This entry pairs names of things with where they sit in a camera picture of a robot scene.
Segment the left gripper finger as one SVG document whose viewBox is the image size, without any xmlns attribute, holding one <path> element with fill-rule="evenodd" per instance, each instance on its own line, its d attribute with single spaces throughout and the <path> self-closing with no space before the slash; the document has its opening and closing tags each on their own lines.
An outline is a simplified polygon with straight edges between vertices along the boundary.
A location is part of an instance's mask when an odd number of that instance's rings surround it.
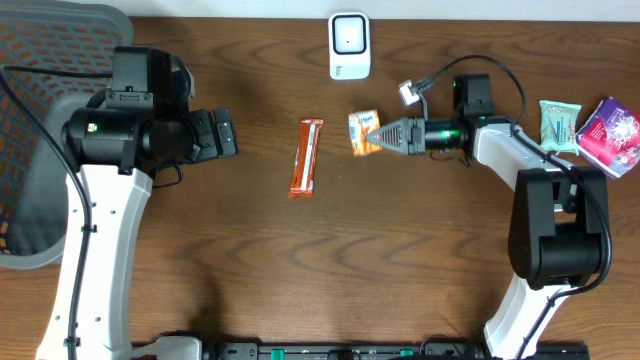
<svg viewBox="0 0 640 360">
<path fill-rule="evenodd" d="M 213 117 L 213 126 L 212 126 L 212 132 L 213 132 L 213 138 L 214 138 L 214 142 L 215 142 L 215 146 L 216 146 L 216 151 L 217 151 L 217 158 L 220 158 L 222 156 L 222 141 L 221 141 L 221 137 L 220 137 L 220 130 L 219 130 L 219 120 L 220 120 L 220 115 L 219 115 L 219 111 L 221 110 L 221 108 L 217 108 L 214 109 L 212 112 L 212 117 Z"/>
<path fill-rule="evenodd" d="M 221 154 L 233 156 L 239 151 L 238 141 L 234 125 L 231 120 L 230 110 L 226 107 L 219 109 L 219 136 L 221 142 Z"/>
</svg>

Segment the orange snack packet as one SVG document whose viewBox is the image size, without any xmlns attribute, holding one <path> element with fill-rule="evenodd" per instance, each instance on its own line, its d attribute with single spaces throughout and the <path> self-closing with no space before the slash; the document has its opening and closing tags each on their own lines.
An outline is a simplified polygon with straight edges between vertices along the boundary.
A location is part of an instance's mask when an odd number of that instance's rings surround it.
<svg viewBox="0 0 640 360">
<path fill-rule="evenodd" d="M 355 156 L 367 156 L 382 150 L 382 147 L 369 143 L 366 136 L 380 128 L 376 110 L 351 113 L 348 116 L 349 134 Z"/>
</svg>

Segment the orange red snack bar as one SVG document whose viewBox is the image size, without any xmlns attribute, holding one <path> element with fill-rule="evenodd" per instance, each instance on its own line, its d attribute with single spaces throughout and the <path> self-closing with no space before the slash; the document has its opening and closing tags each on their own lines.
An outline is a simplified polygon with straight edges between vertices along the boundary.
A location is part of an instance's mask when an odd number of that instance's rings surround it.
<svg viewBox="0 0 640 360">
<path fill-rule="evenodd" d="M 323 124 L 322 118 L 300 120 L 294 171 L 288 191 L 289 198 L 313 197 L 319 133 Z"/>
</svg>

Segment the teal snack packet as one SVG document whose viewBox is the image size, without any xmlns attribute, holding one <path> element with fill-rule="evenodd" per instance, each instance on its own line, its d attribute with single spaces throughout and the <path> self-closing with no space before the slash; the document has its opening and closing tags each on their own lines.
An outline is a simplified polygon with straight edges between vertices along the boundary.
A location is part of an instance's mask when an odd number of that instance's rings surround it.
<svg viewBox="0 0 640 360">
<path fill-rule="evenodd" d="M 578 155 L 576 122 L 582 106 L 550 100 L 540 100 L 539 105 L 541 148 L 545 152 Z"/>
</svg>

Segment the red purple snack bag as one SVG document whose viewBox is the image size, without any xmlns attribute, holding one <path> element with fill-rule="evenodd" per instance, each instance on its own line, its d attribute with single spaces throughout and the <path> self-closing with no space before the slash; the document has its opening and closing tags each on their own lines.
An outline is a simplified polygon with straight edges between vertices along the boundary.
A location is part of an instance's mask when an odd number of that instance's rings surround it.
<svg viewBox="0 0 640 360">
<path fill-rule="evenodd" d="M 639 116 L 613 97 L 602 100 L 576 134 L 579 153 L 613 179 L 639 163 Z"/>
</svg>

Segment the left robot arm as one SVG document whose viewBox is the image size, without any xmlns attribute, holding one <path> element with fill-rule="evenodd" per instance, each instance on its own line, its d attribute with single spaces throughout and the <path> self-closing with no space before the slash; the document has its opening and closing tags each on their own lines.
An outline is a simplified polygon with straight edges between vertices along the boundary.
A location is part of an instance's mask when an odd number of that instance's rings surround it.
<svg viewBox="0 0 640 360">
<path fill-rule="evenodd" d="M 193 110 L 181 60 L 146 47 L 115 49 L 110 88 L 63 124 L 68 217 L 40 359 L 204 359 L 205 342 L 176 332 L 134 346 L 129 291 L 136 241 L 155 176 L 233 156 L 227 108 Z"/>
</svg>

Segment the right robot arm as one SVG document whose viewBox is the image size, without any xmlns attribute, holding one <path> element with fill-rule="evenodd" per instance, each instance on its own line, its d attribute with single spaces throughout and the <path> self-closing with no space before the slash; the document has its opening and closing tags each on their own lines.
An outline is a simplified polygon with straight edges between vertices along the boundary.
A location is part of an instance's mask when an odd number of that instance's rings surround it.
<svg viewBox="0 0 640 360">
<path fill-rule="evenodd" d="M 405 155 L 461 149 L 514 192 L 508 256 L 514 275 L 483 327 L 480 354 L 525 359 L 559 305 L 598 287 L 610 271 L 612 239 L 603 173 L 543 151 L 516 122 L 498 116 L 486 74 L 454 80 L 449 120 L 405 117 L 366 136 Z"/>
</svg>

